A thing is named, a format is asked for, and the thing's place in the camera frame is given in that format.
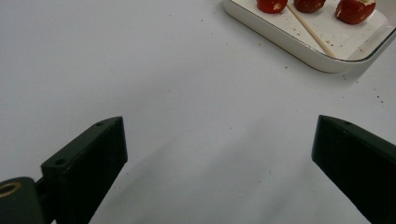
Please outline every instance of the stick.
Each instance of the stick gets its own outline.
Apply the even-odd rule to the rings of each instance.
[[[303,27],[308,31],[309,34],[314,37],[320,47],[327,53],[327,55],[335,58],[334,53],[327,47],[325,43],[320,39],[320,37],[315,33],[315,31],[309,26],[308,23],[304,20],[304,18],[300,15],[300,13],[290,4],[288,4],[289,10],[293,13],[293,15],[297,18],[297,20],[303,25]]]

